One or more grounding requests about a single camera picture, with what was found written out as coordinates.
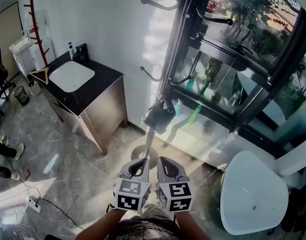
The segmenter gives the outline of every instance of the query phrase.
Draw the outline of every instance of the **black countertop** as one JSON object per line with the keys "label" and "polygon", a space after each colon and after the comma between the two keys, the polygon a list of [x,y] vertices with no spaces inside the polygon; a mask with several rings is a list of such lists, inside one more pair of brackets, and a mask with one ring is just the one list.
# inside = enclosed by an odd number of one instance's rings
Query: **black countertop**
{"label": "black countertop", "polygon": [[[52,61],[48,67],[48,76],[60,66],[70,61],[69,52],[64,53],[60,57]],[[39,81],[39,83],[47,89],[62,105],[68,108],[75,115],[80,115],[99,95],[101,95],[108,87],[123,76],[122,73],[104,66],[93,60],[89,63],[81,65],[93,70],[95,75],[83,84],[79,89],[73,92],[65,92],[51,80],[48,85]]]}

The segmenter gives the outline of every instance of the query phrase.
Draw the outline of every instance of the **coat rack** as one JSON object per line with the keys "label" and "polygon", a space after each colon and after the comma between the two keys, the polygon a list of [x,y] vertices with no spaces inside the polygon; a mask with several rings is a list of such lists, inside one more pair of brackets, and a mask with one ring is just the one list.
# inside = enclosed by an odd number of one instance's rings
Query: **coat rack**
{"label": "coat rack", "polygon": [[38,44],[39,51],[42,55],[44,64],[45,64],[45,66],[47,66],[47,61],[46,61],[45,54],[48,52],[49,48],[46,51],[44,51],[43,47],[42,47],[42,40],[40,39],[39,34],[38,34],[38,27],[37,27],[36,18],[35,18],[34,0],[29,0],[29,4],[24,4],[24,7],[30,7],[30,11],[28,12],[28,14],[31,15],[31,17],[32,17],[33,30],[34,30],[34,33],[35,33],[35,36],[36,36],[36,37],[30,37],[30,39],[36,40],[35,44]]}

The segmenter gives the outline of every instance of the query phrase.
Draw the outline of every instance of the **glass panel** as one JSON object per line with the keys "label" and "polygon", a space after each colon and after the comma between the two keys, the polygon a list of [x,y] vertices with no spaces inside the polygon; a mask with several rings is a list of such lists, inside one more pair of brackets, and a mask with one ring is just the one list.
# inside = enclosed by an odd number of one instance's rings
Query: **glass panel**
{"label": "glass panel", "polygon": [[[189,75],[197,52],[197,49],[189,47],[183,65],[177,70],[176,81]],[[203,52],[196,64],[194,77],[180,84],[230,114],[234,113],[256,85],[231,65]]]}
{"label": "glass panel", "polygon": [[205,16],[230,18],[234,24],[205,21],[199,31],[271,71],[300,8],[295,0],[210,0]]}
{"label": "glass panel", "polygon": [[306,140],[306,53],[289,82],[249,125],[286,151]]}

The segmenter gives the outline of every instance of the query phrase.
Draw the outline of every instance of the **power strip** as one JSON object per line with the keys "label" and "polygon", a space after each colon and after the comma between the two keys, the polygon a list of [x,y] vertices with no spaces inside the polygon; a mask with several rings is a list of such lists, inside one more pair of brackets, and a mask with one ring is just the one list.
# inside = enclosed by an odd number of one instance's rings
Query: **power strip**
{"label": "power strip", "polygon": [[32,207],[36,212],[41,212],[41,206],[39,204],[36,204],[35,201],[30,199],[28,196],[26,197],[26,203],[28,206]]}

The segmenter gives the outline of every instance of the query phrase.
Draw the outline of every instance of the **shoe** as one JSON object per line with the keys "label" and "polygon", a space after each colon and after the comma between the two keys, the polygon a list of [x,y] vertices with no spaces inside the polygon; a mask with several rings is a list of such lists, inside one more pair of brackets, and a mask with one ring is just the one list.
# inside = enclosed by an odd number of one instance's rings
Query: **shoe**
{"label": "shoe", "polygon": [[16,148],[16,156],[14,157],[15,160],[18,160],[20,155],[24,152],[24,144],[21,143],[20,145],[18,145],[18,147]]}
{"label": "shoe", "polygon": [[15,180],[15,181],[18,181],[20,178],[20,175],[18,172],[12,172],[11,173],[11,179]]}

